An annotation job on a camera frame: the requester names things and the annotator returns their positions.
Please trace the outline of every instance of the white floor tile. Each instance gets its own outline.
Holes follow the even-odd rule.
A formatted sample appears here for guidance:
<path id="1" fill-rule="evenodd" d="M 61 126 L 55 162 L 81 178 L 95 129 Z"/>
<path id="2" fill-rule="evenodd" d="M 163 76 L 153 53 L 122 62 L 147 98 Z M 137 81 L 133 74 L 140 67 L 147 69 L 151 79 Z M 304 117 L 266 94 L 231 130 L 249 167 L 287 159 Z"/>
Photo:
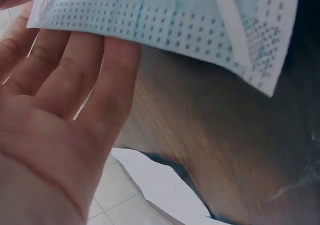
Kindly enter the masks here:
<path id="1" fill-rule="evenodd" d="M 172 225 L 160 216 L 150 218 L 145 225 Z"/>
<path id="2" fill-rule="evenodd" d="M 111 164 L 113 164 L 114 162 L 116 162 L 117 160 L 114 158 L 114 156 L 112 156 L 111 154 L 109 155 L 108 159 L 105 162 L 104 167 L 110 166 Z"/>
<path id="3" fill-rule="evenodd" d="M 23 7 L 24 5 L 9 8 L 9 13 L 12 21 L 15 20 L 21 14 Z"/>
<path id="4" fill-rule="evenodd" d="M 5 32 L 10 27 L 10 25 L 11 25 L 11 21 L 7 21 L 0 25 L 0 38 L 2 37 L 3 34 L 5 34 Z"/>
<path id="5" fill-rule="evenodd" d="M 103 211 L 100 208 L 100 206 L 98 205 L 98 203 L 96 202 L 96 200 L 93 200 L 90 206 L 90 210 L 89 210 L 89 219 L 92 217 L 97 216 L 98 214 L 101 214 Z"/>
<path id="6" fill-rule="evenodd" d="M 0 11 L 0 25 L 10 22 L 10 16 L 8 10 Z"/>
<path id="7" fill-rule="evenodd" d="M 103 213 L 99 216 L 96 216 L 92 219 L 89 219 L 87 225 L 113 225 L 109 218 Z"/>
<path id="8" fill-rule="evenodd" d="M 120 165 L 114 163 L 103 170 L 99 186 L 94 194 L 104 211 L 121 204 L 137 194 Z"/>
<path id="9" fill-rule="evenodd" d="M 106 213 L 114 225 L 147 225 L 156 213 L 135 196 Z"/>

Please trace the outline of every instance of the surgical face mask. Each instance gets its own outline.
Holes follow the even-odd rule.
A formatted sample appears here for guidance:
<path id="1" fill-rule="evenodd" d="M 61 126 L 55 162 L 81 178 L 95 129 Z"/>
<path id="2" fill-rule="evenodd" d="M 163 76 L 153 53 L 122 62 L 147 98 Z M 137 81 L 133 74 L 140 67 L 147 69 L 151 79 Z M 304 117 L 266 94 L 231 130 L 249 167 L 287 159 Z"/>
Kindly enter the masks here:
<path id="1" fill-rule="evenodd" d="M 272 96 L 298 0 L 35 0 L 29 28 L 135 41 L 222 66 Z"/>

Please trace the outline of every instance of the paper packaging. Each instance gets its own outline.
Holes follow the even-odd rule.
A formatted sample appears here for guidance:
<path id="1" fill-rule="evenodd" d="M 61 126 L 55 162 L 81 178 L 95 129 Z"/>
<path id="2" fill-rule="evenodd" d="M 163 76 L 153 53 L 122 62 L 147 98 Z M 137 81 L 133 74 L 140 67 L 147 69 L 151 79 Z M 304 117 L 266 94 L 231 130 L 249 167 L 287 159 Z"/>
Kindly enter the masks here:
<path id="1" fill-rule="evenodd" d="M 298 0 L 35 0 L 29 28 L 136 41 L 222 66 L 272 96 Z"/>
<path id="2" fill-rule="evenodd" d="M 113 148 L 111 154 L 147 203 L 173 225 L 226 225 L 211 218 L 203 202 L 170 166 L 131 149 Z"/>

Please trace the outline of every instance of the wooden table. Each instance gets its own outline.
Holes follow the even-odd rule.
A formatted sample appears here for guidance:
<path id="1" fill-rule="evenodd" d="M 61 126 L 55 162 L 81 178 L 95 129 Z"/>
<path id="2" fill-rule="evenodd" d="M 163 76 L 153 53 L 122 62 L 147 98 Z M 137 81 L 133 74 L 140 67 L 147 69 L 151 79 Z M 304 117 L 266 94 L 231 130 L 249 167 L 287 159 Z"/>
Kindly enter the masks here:
<path id="1" fill-rule="evenodd" d="M 216 65 L 145 47 L 117 145 L 183 164 L 219 219 L 319 225 L 320 40 L 311 28 L 320 23 L 311 5 L 300 1 L 273 98 Z"/>

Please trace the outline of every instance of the skin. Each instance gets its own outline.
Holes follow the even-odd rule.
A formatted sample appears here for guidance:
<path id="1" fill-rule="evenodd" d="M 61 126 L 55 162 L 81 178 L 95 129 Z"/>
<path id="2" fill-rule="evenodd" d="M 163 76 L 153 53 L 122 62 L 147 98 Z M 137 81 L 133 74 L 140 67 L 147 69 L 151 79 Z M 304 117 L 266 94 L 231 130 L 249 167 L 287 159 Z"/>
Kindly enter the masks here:
<path id="1" fill-rule="evenodd" d="M 0 7 L 27 1 L 0 0 Z M 95 34 L 26 29 L 30 9 L 0 41 L 0 221 L 84 225 L 130 112 L 141 48 Z"/>

